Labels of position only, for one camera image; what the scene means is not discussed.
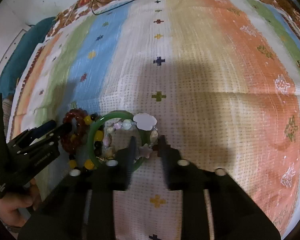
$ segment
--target floral blanket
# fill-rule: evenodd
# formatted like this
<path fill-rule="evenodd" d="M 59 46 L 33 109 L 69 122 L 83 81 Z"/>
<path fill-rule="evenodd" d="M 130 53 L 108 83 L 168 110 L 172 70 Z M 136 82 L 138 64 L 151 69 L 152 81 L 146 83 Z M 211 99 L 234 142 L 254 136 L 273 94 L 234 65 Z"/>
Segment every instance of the floral blanket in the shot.
<path fill-rule="evenodd" d="M 298 8 L 290 0 L 135 0 L 94 16 L 90 3 L 60 13 L 35 50 L 10 138 L 61 122 L 71 108 L 151 114 L 185 159 L 227 169 L 284 238 L 300 219 Z M 121 138 L 114 135 L 116 149 L 126 147 Z M 60 152 L 37 176 L 43 198 L 69 172 Z M 86 147 L 77 155 L 83 164 Z M 114 194 L 117 239 L 180 239 L 181 204 L 152 154 L 130 189 Z"/>

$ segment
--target yellow cross motif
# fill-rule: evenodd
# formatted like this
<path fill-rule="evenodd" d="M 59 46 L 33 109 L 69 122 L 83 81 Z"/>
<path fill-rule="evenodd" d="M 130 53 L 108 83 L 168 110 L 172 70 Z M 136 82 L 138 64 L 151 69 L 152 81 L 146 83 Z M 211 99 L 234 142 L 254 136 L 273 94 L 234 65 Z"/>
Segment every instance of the yellow cross motif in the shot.
<path fill-rule="evenodd" d="M 165 199 L 160 199 L 160 195 L 155 195 L 154 198 L 150 198 L 150 203 L 154 204 L 155 208 L 159 208 L 160 205 L 166 203 Z"/>
<path fill-rule="evenodd" d="M 163 37 L 163 35 L 161 35 L 160 33 L 157 34 L 156 36 L 154 36 L 156 39 L 160 39 L 161 37 Z"/>
<path fill-rule="evenodd" d="M 97 55 L 96 52 L 93 50 L 93 51 L 89 52 L 88 59 L 93 59 L 96 55 Z"/>

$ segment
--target white cloud charm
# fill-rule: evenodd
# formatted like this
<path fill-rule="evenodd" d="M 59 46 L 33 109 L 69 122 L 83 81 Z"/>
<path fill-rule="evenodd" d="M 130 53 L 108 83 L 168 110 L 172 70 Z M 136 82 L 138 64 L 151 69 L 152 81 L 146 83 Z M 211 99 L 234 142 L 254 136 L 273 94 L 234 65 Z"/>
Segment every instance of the white cloud charm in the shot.
<path fill-rule="evenodd" d="M 157 124 L 157 119 L 147 113 L 136 114 L 133 120 L 137 122 L 137 127 L 140 130 L 151 131 L 152 128 Z"/>

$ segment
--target green jade bangle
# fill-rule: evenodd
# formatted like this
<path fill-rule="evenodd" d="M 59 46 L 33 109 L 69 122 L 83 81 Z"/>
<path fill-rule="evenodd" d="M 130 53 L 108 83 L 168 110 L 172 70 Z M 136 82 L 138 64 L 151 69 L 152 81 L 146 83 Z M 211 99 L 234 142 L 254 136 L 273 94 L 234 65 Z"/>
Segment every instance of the green jade bangle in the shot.
<path fill-rule="evenodd" d="M 99 167 L 102 162 L 94 155 L 94 149 L 93 149 L 93 143 L 94 143 L 94 135 L 98 131 L 99 127 L 103 124 L 105 124 L 106 121 L 114 119 L 114 118 L 120 118 L 120 119 L 130 119 L 133 121 L 133 114 L 127 112 L 127 111 L 112 111 L 109 114 L 106 114 L 102 117 L 100 117 L 97 121 L 93 122 L 90 125 L 90 131 L 88 135 L 88 153 L 89 153 L 89 158 L 92 160 L 93 164 L 95 167 Z M 144 131 L 138 129 L 140 137 L 141 137 L 141 143 L 142 145 L 149 143 L 149 136 L 148 133 L 149 131 Z M 133 171 L 136 171 L 144 162 L 145 158 L 141 157 L 139 158 L 134 164 L 133 164 Z"/>

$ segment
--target green stripe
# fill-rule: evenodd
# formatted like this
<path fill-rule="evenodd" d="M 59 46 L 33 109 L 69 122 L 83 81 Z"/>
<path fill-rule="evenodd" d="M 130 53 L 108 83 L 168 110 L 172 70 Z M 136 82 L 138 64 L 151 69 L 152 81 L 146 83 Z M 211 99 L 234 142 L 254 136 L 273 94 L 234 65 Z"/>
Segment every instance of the green stripe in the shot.
<path fill-rule="evenodd" d="M 281 23 L 274 17 L 273 13 L 264 6 L 261 2 L 255 0 L 247 0 L 248 3 L 254 8 L 257 13 L 263 17 L 269 25 L 273 27 L 274 32 L 280 38 L 282 44 L 285 46 L 290 56 L 292 57 L 295 67 L 298 69 L 300 74 L 300 68 L 298 67 L 297 60 L 300 62 L 300 50 L 294 40 L 286 32 L 285 28 Z"/>
<path fill-rule="evenodd" d="M 96 17 L 94 15 L 87 17 L 87 19 L 72 32 L 67 43 L 62 48 L 60 56 L 52 67 L 42 105 L 35 113 L 35 123 L 37 126 L 51 119 L 56 119 L 57 109 L 63 99 L 70 68 L 95 19 Z"/>

